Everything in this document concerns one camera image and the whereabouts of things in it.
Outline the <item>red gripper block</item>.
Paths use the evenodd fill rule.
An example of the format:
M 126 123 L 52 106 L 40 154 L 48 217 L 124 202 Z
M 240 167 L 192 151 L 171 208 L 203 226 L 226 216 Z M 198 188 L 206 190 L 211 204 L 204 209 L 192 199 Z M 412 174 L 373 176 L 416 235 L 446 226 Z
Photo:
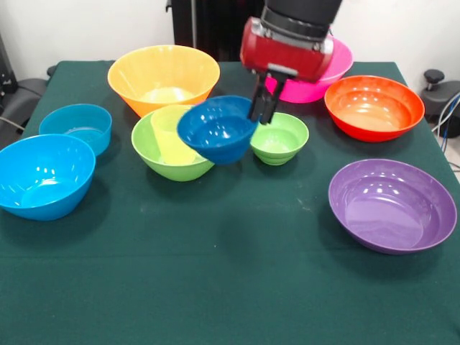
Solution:
M 311 42 L 280 34 L 251 17 L 244 26 L 240 60 L 257 72 L 273 72 L 315 83 L 326 72 L 334 51 L 334 39 L 327 36 L 321 42 Z M 257 80 L 249 108 L 248 119 L 269 124 L 280 100 L 287 78 L 277 79 L 272 93 L 265 90 L 266 73 L 256 73 Z

